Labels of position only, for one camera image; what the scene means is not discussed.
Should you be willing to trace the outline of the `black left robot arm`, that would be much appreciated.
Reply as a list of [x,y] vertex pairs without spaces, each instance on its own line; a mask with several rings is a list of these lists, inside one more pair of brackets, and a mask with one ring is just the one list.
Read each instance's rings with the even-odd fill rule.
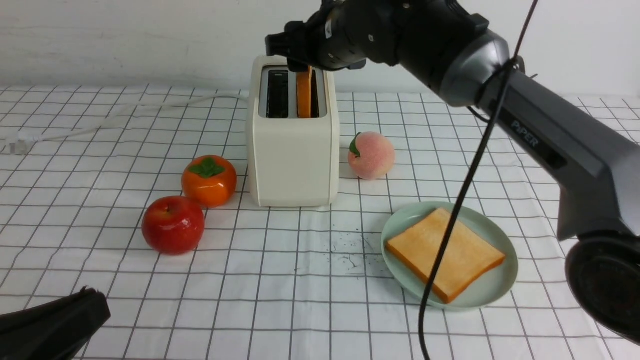
[[[247,103],[133,109],[114,128],[1,151],[3,360],[285,359],[286,301],[260,303],[266,223],[244,210]],[[181,193],[206,151],[238,171],[231,203],[205,213],[195,251],[142,237],[146,207]]]

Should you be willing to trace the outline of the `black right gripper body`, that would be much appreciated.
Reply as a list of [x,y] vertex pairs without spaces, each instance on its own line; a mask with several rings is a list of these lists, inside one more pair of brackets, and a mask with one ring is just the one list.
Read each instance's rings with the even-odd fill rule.
[[305,55],[306,68],[327,72],[361,69],[366,55],[355,39],[355,29],[372,6],[372,0],[323,0],[308,20],[290,21],[282,32],[267,35],[266,55],[285,59]]

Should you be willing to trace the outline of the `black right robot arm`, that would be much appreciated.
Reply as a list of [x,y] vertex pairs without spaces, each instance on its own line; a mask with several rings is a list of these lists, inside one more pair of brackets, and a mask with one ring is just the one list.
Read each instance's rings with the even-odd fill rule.
[[323,0],[306,21],[265,37],[290,70],[400,65],[451,107],[489,116],[560,189],[558,241],[570,290],[595,321],[639,343],[638,144],[516,68],[517,55],[489,21],[455,0]]

